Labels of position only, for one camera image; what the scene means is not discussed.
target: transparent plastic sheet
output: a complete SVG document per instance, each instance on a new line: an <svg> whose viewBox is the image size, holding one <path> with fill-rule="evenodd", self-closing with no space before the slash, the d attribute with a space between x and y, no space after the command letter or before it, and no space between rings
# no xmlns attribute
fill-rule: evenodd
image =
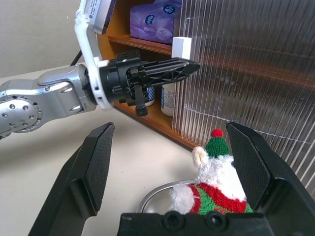
<svg viewBox="0 0 315 236"><path fill-rule="evenodd" d="M182 8L180 36L192 37L201 68L176 85L173 129L204 145L227 121L246 125L315 198L315 1L183 0Z"/></svg>

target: bottle label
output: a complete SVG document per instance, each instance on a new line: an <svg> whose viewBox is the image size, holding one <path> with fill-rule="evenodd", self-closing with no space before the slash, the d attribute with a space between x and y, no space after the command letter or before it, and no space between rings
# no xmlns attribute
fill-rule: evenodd
<svg viewBox="0 0 315 236"><path fill-rule="evenodd" d="M162 108L164 109L164 106L167 108L174 108L174 101L175 101L175 92L162 88L162 102L161 102Z"/></svg>
<svg viewBox="0 0 315 236"><path fill-rule="evenodd" d="M155 88L154 87L147 88L147 92L149 102L153 101L155 98Z"/></svg>

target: white bottle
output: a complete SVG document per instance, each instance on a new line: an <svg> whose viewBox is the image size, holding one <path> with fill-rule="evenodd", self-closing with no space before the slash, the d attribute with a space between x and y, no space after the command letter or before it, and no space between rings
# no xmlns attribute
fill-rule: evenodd
<svg viewBox="0 0 315 236"><path fill-rule="evenodd" d="M175 84L167 84L162 86L162 100L161 110L162 112L172 117L174 114L174 102L175 102Z"/></svg>

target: metal bowl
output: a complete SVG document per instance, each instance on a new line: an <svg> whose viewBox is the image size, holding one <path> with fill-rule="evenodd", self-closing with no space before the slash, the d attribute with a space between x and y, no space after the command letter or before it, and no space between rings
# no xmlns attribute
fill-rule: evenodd
<svg viewBox="0 0 315 236"><path fill-rule="evenodd" d="M196 184L196 180L176 181L152 190L141 201L136 213L166 214L171 206L170 190L177 184Z"/></svg>

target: shelf board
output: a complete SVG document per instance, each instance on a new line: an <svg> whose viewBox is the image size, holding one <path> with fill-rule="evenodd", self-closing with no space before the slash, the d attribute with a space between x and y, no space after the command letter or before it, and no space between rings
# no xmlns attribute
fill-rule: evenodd
<svg viewBox="0 0 315 236"><path fill-rule="evenodd" d="M148 107L149 114L145 117L138 117L135 113L135 107L129 107L126 103L115 103L114 106L117 110L131 116L140 123L148 125L155 131L159 131L189 149L193 149L196 146L196 144L183 139L178 133L172 130L172 117L168 117L162 113L158 102L155 102L152 106Z"/></svg>
<svg viewBox="0 0 315 236"><path fill-rule="evenodd" d="M172 55L171 45L150 42L150 41L137 39L137 38L131 38L128 35L109 35L108 41L110 43L123 44L123 45L145 49L145 50L156 52L156 53Z"/></svg>

